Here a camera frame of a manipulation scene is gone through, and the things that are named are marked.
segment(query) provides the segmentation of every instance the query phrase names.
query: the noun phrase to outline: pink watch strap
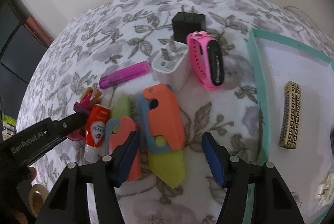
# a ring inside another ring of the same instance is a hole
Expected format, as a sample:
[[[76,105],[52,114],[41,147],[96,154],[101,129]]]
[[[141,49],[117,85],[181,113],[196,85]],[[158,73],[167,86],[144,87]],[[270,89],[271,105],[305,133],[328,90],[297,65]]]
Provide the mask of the pink watch strap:
[[[208,36],[207,32],[204,31],[194,32],[187,36],[191,66],[200,84],[208,91],[213,91],[221,87],[221,85],[215,86],[211,81],[210,66],[206,51],[206,46],[211,40],[215,39]],[[202,47],[203,57],[201,57],[200,46]]]

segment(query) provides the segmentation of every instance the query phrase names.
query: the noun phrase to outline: white bottle cap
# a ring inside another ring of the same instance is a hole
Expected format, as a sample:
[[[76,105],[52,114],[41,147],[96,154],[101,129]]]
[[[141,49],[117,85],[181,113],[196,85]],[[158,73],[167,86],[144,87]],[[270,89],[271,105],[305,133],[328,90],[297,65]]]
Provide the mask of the white bottle cap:
[[[97,162],[97,157],[99,155],[99,149],[100,148],[92,147],[92,146],[86,144],[85,154],[84,154],[84,158],[86,159],[86,161],[88,161],[90,163]]]

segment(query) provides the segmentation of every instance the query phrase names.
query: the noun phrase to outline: white power adapter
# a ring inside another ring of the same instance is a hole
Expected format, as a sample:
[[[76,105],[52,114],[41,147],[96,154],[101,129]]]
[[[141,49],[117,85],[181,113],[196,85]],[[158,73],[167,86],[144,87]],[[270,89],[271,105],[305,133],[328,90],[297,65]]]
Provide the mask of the white power adapter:
[[[179,92],[190,73],[189,48],[186,44],[171,41],[162,48],[152,62],[159,82],[167,84],[173,92]]]

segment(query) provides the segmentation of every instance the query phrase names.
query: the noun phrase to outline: black power adapter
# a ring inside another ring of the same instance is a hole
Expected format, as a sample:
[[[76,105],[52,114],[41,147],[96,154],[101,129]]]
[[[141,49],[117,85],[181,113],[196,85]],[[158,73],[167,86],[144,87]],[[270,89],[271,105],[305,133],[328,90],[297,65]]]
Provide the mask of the black power adapter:
[[[195,14],[194,7],[191,7],[191,12],[178,12],[172,19],[174,41],[187,43],[187,35],[196,31],[206,31],[205,15]]]

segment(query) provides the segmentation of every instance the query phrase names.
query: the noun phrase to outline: blue gripper pad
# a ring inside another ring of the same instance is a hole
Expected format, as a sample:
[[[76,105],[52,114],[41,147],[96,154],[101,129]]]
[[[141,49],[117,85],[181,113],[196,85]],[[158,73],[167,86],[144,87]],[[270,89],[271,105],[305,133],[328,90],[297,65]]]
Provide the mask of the blue gripper pad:
[[[126,181],[130,173],[133,161],[137,155],[139,149],[139,132],[135,132],[133,139],[131,140],[128,149],[125,151],[123,158],[120,162],[118,169],[118,178],[117,182],[121,185]]]
[[[150,103],[149,103],[149,100],[146,99],[142,93],[138,95],[138,103],[139,103],[139,112],[140,112],[140,117],[141,117],[140,131],[145,136],[146,145],[147,145],[147,149],[149,150],[149,152],[151,152],[152,154],[157,154],[157,153],[172,151],[167,143],[163,145],[162,147],[159,147],[155,143],[155,139],[151,135],[151,132],[150,132],[150,125],[149,125],[148,117],[147,117],[148,112],[150,110]]]
[[[224,169],[206,133],[202,135],[202,149],[215,182],[218,183],[221,187],[224,187],[226,183]]]
[[[106,137],[105,137],[105,155],[109,155],[109,138],[113,133],[113,127],[114,125],[119,125],[121,119],[116,118],[116,119],[109,119],[108,122],[106,123]]]

